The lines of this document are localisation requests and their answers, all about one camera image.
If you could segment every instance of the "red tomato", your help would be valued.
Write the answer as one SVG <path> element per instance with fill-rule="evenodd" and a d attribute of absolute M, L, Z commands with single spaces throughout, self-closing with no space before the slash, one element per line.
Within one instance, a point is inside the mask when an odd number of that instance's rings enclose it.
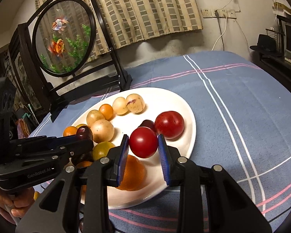
<path fill-rule="evenodd" d="M 157 150 L 158 139 L 150 128 L 138 127 L 130 135 L 129 147 L 137 157 L 149 158 Z"/>
<path fill-rule="evenodd" d="M 148 127 L 148 128 L 150 128 L 151 130 L 153 130 L 155 134 L 157 134 L 156 129 L 155 129 L 155 126 L 154 126 L 154 122 L 151 121 L 151 120 L 144 120 L 144 121 L 139 125 L 139 127 Z"/>
<path fill-rule="evenodd" d="M 166 111 L 157 116 L 154 126 L 158 134 L 163 134 L 165 138 L 172 139 L 183 132 L 184 119 L 176 111 Z"/>

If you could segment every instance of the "black frame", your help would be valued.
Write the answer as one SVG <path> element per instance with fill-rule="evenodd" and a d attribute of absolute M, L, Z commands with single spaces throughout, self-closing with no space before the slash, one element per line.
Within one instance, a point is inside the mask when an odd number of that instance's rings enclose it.
<path fill-rule="evenodd" d="M 73 2 L 76 2 L 76 3 L 80 4 L 85 9 L 85 11 L 86 11 L 86 13 L 88 15 L 88 18 L 89 18 L 90 25 L 91 25 L 91 37 L 90 37 L 90 41 L 89 41 L 89 44 L 88 44 L 86 53 L 85 53 L 83 59 L 81 60 L 81 62 L 79 63 L 79 65 L 76 68 L 74 68 L 73 70 L 71 70 L 71 71 L 69 71 L 67 73 L 57 74 L 57 73 L 54 73 L 54 72 L 46 69 L 43 66 L 43 64 L 41 62 L 41 59 L 40 59 L 40 57 L 38 55 L 38 51 L 36 49 L 36 33 L 38 31 L 39 24 L 40 24 L 43 16 L 46 14 L 46 12 L 51 7 L 53 7 L 54 5 L 56 5 L 58 3 L 61 3 L 61 2 L 64 2 L 64 1 L 73 1 Z M 97 35 L 97 26 L 96 26 L 96 20 L 95 20 L 95 17 L 94 17 L 94 13 L 93 13 L 93 11 L 89 8 L 89 6 L 85 2 L 83 2 L 82 0 L 55 0 L 54 2 L 50 3 L 49 5 L 47 5 L 45 7 L 45 9 L 39 15 L 39 17 L 38 17 L 38 19 L 37 19 L 37 21 L 35 23 L 35 26 L 33 28 L 33 34 L 32 34 L 32 47 L 33 47 L 33 52 L 36 55 L 37 60 L 39 60 L 40 67 L 41 67 L 41 69 L 44 72 L 46 72 L 47 74 L 52 75 L 54 77 L 59 77 L 59 78 L 67 77 L 69 75 L 74 74 L 76 71 L 78 71 L 85 64 L 86 60 L 88 59 L 88 57 L 89 57 L 89 55 L 92 52 L 92 49 L 94 47 L 94 44 L 95 44 L 95 41 L 96 41 L 96 35 Z"/>
<path fill-rule="evenodd" d="M 15 65 L 16 57 L 20 53 L 20 42 L 19 42 L 18 31 L 17 30 L 14 32 L 14 34 L 12 36 L 12 39 L 10 41 L 10 44 L 9 44 L 9 53 L 10 53 L 12 68 L 14 70 L 15 77 L 16 77 L 15 83 L 16 83 L 17 89 L 19 90 L 19 93 L 21 94 L 22 98 L 25 101 L 24 104 L 26 104 L 26 105 L 28 103 L 31 104 L 31 102 L 29 100 L 29 97 L 28 97 L 28 95 L 26 93 L 26 90 L 23 87 L 22 81 L 20 80 L 19 74 L 18 74 L 17 69 L 16 69 L 16 65 Z M 9 63 L 9 57 L 6 56 L 5 59 Z"/>
<path fill-rule="evenodd" d="M 48 10 L 52 5 L 55 3 L 59 3 L 60 1 L 63 0 L 47 0 L 44 2 L 37 10 L 36 12 L 31 16 L 31 18 L 28 20 L 28 22 L 19 24 L 18 25 L 18 30 L 19 30 L 19 38 L 20 38 L 20 43 L 21 43 L 21 54 L 22 54 L 22 59 L 23 59 L 23 64 L 26 69 L 31 71 L 31 76 L 32 76 L 32 83 L 35 85 L 33 86 L 33 89 L 35 89 L 35 94 L 39 95 L 37 96 L 38 98 L 45 99 L 47 98 L 48 103 L 45 103 L 44 105 L 47 106 L 45 110 L 51 112 L 51 120 L 54 122 L 54 120 L 57 118 L 59 113 L 72 101 L 78 100 L 80 98 L 92 95 L 95 92 L 98 92 L 100 90 L 107 89 L 111 86 L 115 86 L 113 89 L 116 90 L 116 88 L 120 88 L 120 91 L 127 90 L 130 88 L 130 84 L 132 82 L 132 77 L 127 73 L 126 70 L 123 69 L 123 67 L 120 65 L 120 59 L 119 55 L 117 53 L 117 50 L 115 49 L 110 35 L 107 31 L 106 23 L 101 15 L 100 8 L 98 6 L 98 3 L 96 0 L 90 0 L 91 5 L 93 7 L 93 10 L 95 12 L 95 15 L 98 19 L 99 25 L 102 29 L 104 38 L 106 40 L 106 43 L 109 47 L 109 54 L 111 56 L 111 60 L 103 63 L 101 65 L 98 65 L 94 68 L 91 68 L 79 75 L 75 75 L 74 72 L 75 70 L 72 70 L 68 73 L 64 74 L 53 74 L 50 71 L 47 73 L 55 76 L 55 77 L 66 77 L 69 74 L 72 74 L 72 78 L 67 80 L 66 82 L 58 85 L 56 88 L 53 87 L 53 85 L 50 82 L 47 82 L 46 78 L 44 77 L 44 74 L 42 72 L 42 66 L 41 66 L 41 60 L 37 55 L 36 48 L 33 48 L 33 43 L 30 38 L 28 26 L 33 22 L 33 20 L 39 16 L 40 13 L 45 13 L 45 9 Z M 82 3 L 81 0 L 74 0 L 78 3 Z M 35 25 L 35 32 L 33 37 L 36 36 L 36 31 L 37 31 L 37 24 L 39 24 L 39 18 L 36 22 Z M 92 51 L 92 48 L 88 48 L 87 50 L 89 53 L 87 56 L 84 57 L 85 61 L 87 60 L 88 56 L 90 55 L 90 52 Z M 100 69 L 103 69 L 105 67 L 114 65 L 117 74 L 113 76 L 103 76 L 101 78 L 95 79 L 93 81 L 89 81 L 88 83 L 79 86 L 77 88 L 74 88 L 73 90 L 70 90 L 66 92 L 65 94 L 59 96 L 57 91 L 64 86 L 67 86 L 68 84 L 75 82 L 76 80 L 83 78 L 95 71 L 98 71 Z"/>

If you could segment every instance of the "glass pane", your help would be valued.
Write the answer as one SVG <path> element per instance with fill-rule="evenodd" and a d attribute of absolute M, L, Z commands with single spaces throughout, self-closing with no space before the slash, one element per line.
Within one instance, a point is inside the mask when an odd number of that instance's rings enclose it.
<path fill-rule="evenodd" d="M 36 49 L 43 67 L 56 74 L 76 68 L 87 51 L 91 35 L 89 17 L 77 2 L 62 1 L 42 17 Z"/>

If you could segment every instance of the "orange cherry tomato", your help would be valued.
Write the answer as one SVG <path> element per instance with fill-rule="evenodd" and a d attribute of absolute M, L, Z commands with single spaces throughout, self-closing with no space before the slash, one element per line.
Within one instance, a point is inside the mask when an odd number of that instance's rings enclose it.
<path fill-rule="evenodd" d="M 76 128 L 78 129 L 78 128 L 80 128 L 81 126 L 87 126 L 88 128 L 90 128 L 87 124 L 84 124 L 84 123 L 81 123 L 81 124 L 77 125 Z"/>
<path fill-rule="evenodd" d="M 113 108 L 109 104 L 101 105 L 99 111 L 103 114 L 106 120 L 110 120 L 113 117 Z"/>
<path fill-rule="evenodd" d="M 67 127 L 65 130 L 64 130 L 64 134 L 63 136 L 66 137 L 66 136 L 71 136 L 71 135 L 75 135 L 77 133 L 77 128 L 74 127 L 74 126 L 69 126 Z"/>

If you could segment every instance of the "curtain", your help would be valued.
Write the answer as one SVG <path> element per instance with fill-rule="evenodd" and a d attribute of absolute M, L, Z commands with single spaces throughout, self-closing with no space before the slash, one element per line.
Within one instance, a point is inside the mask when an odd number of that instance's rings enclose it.
<path fill-rule="evenodd" d="M 36 9 L 46 0 L 35 0 Z M 83 0 L 92 9 L 90 0 Z M 116 48 L 174 32 L 202 29 L 195 0 L 97 0 Z M 96 19 L 92 59 L 108 52 Z"/>

